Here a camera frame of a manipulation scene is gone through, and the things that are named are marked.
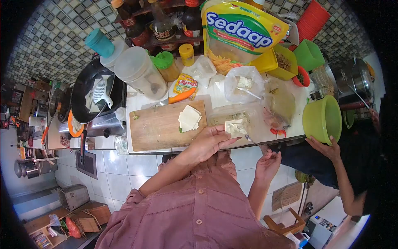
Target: wooden cutting board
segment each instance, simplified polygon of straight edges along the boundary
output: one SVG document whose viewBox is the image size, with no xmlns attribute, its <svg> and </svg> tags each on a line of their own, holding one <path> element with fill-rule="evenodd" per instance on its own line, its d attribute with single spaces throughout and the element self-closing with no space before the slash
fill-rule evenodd
<svg viewBox="0 0 398 249">
<path fill-rule="evenodd" d="M 179 132 L 179 114 L 185 106 L 200 111 L 202 118 L 196 130 Z M 203 100 L 176 103 L 130 112 L 130 130 L 133 151 L 168 149 L 189 146 L 207 126 Z"/>
</svg>

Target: orange handle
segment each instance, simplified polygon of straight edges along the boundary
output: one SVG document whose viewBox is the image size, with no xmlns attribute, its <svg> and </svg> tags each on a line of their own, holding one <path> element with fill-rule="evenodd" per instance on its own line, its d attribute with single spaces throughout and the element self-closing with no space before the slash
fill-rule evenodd
<svg viewBox="0 0 398 249">
<path fill-rule="evenodd" d="M 184 100 L 186 98 L 188 98 L 189 96 L 191 96 L 194 92 L 196 91 L 196 87 L 191 88 L 189 91 L 186 92 L 182 92 L 179 95 L 175 96 L 175 97 L 170 97 L 169 98 L 169 104 L 174 104 L 177 103 L 181 100 Z"/>
<path fill-rule="evenodd" d="M 46 127 L 46 129 L 44 130 L 43 136 L 41 137 L 41 144 L 45 144 L 44 140 L 46 139 L 47 133 L 49 132 L 49 128 L 50 128 L 50 125 L 48 125 Z"/>
</svg>

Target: mosaic tile wall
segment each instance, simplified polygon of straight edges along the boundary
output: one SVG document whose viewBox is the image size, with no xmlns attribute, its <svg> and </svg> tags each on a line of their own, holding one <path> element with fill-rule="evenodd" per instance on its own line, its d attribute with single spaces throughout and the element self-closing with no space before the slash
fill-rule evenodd
<svg viewBox="0 0 398 249">
<path fill-rule="evenodd" d="M 6 76 L 29 85 L 27 79 L 44 77 L 72 84 L 94 53 L 85 37 L 100 28 L 111 40 L 124 39 L 124 29 L 113 24 L 111 0 L 45 0 L 25 25 L 8 61 Z M 264 7 L 277 13 L 303 14 L 311 0 L 266 0 Z M 373 51 L 364 28 L 341 0 L 318 0 L 331 18 L 315 37 L 332 65 Z"/>
</svg>

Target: gas stove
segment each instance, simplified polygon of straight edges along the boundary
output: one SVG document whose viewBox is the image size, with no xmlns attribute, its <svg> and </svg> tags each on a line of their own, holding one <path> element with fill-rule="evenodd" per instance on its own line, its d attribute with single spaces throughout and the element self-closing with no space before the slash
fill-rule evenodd
<svg viewBox="0 0 398 249">
<path fill-rule="evenodd" d="M 119 107 L 126 107 L 127 84 L 115 77 L 110 97 L 113 101 L 112 108 L 109 109 L 109 107 L 106 107 L 98 117 L 87 124 L 87 137 L 119 136 L 126 132 L 126 130 L 120 126 L 115 111 Z M 65 134 L 69 133 L 68 120 L 60 125 L 59 132 Z"/>
</svg>

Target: blue container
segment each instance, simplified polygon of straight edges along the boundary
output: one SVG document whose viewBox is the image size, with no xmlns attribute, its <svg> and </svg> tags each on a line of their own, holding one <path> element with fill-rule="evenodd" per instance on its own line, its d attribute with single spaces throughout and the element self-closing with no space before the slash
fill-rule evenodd
<svg viewBox="0 0 398 249">
<path fill-rule="evenodd" d="M 94 29 L 86 37 L 84 43 L 105 58 L 111 56 L 115 50 L 115 46 L 112 42 L 98 28 Z"/>
</svg>

